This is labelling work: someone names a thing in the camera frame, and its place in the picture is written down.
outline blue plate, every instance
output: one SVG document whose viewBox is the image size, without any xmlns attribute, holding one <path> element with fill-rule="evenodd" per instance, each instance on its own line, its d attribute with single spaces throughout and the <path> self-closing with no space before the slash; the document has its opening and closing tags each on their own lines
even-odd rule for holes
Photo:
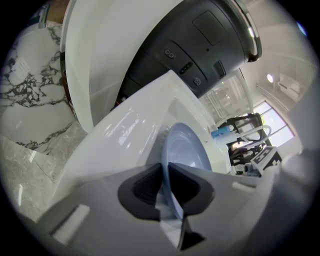
<svg viewBox="0 0 320 256">
<path fill-rule="evenodd" d="M 184 211 L 171 192 L 168 163 L 178 163 L 211 172 L 211 165 L 204 146 L 194 131 L 184 123 L 174 124 L 165 139 L 161 164 L 164 195 L 175 216 L 182 220 Z"/>
</svg>

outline ceiling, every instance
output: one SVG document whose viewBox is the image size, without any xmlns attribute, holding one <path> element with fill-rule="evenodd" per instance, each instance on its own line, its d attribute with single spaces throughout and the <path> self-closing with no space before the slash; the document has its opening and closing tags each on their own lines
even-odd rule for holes
<svg viewBox="0 0 320 256">
<path fill-rule="evenodd" d="M 318 63 L 308 39 L 299 30 L 296 21 L 272 0 L 242 0 L 258 29 L 262 57 L 246 63 L 241 71 L 252 91 L 253 102 L 260 100 L 256 84 L 271 86 L 267 74 L 274 80 L 284 74 L 298 81 L 306 91 L 318 72 Z"/>
</svg>

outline gray tile floor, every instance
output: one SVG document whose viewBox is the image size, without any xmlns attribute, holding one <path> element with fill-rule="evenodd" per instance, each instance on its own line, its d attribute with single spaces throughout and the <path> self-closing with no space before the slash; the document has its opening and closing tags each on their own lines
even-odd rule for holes
<svg viewBox="0 0 320 256">
<path fill-rule="evenodd" d="M 0 136 L 1 181 L 13 206 L 33 221 L 46 211 L 64 165 L 87 133 L 75 121 L 50 155 Z"/>
</svg>

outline light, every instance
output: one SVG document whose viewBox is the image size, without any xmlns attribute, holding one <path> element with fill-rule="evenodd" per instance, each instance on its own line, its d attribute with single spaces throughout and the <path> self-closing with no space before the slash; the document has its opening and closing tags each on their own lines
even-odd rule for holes
<svg viewBox="0 0 320 256">
<path fill-rule="evenodd" d="M 272 77 L 272 75 L 268 74 L 268 75 L 266 76 L 266 78 L 268 79 L 268 81 L 269 81 L 270 83 L 273 83 L 273 82 L 274 82 L 274 78 Z"/>
<path fill-rule="evenodd" d="M 299 23 L 297 22 L 298 28 L 300 29 L 300 31 L 302 32 L 302 34 L 304 34 L 305 36 L 307 36 L 307 31 L 306 29 Z"/>
<path fill-rule="evenodd" d="M 252 36 L 253 38 L 255 37 L 255 33 L 252 27 L 249 27 L 249 33 L 250 33 L 250 36 Z"/>
</svg>

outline window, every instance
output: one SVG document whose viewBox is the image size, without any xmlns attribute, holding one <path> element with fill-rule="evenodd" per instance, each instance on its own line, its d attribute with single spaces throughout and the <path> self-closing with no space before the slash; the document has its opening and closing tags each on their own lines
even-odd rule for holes
<svg viewBox="0 0 320 256">
<path fill-rule="evenodd" d="M 294 137 L 286 122 L 268 103 L 263 102 L 255 107 L 254 113 L 259 113 L 262 123 L 271 127 L 269 141 L 272 146 L 279 147 Z"/>
</svg>

